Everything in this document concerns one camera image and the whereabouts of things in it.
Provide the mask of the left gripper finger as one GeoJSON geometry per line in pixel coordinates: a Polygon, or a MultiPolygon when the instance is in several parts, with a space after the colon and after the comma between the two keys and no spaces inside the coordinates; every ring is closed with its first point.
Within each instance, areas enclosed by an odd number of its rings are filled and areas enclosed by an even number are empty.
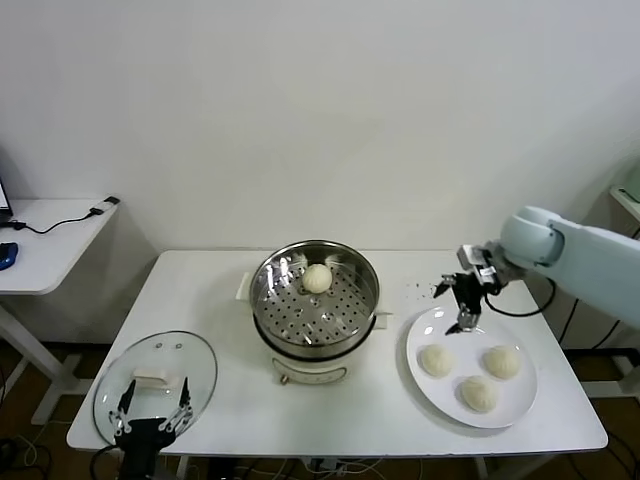
{"type": "Polygon", "coordinates": [[[173,433],[183,433],[189,426],[193,418],[193,407],[191,405],[191,395],[188,378],[185,377],[178,400],[178,406],[160,424],[159,430],[173,433]]]}
{"type": "Polygon", "coordinates": [[[121,395],[117,408],[109,412],[109,421],[115,434],[124,434],[131,431],[128,412],[133,400],[136,388],[136,380],[132,380],[125,392],[121,395]]]}

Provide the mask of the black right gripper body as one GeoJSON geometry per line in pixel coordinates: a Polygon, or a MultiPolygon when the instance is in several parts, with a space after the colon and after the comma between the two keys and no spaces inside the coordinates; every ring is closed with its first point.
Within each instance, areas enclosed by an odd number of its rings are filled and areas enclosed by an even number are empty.
{"type": "Polygon", "coordinates": [[[468,314],[480,314],[485,287],[473,273],[456,273],[452,285],[455,300],[460,310],[468,314]]]}

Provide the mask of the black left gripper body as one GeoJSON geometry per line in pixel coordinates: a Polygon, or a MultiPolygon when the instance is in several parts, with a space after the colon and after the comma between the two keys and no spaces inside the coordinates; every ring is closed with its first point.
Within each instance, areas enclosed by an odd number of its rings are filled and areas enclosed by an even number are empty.
{"type": "Polygon", "coordinates": [[[132,420],[131,430],[115,436],[115,444],[124,454],[120,476],[153,476],[159,452],[176,440],[175,430],[160,429],[163,418],[132,420]]]}

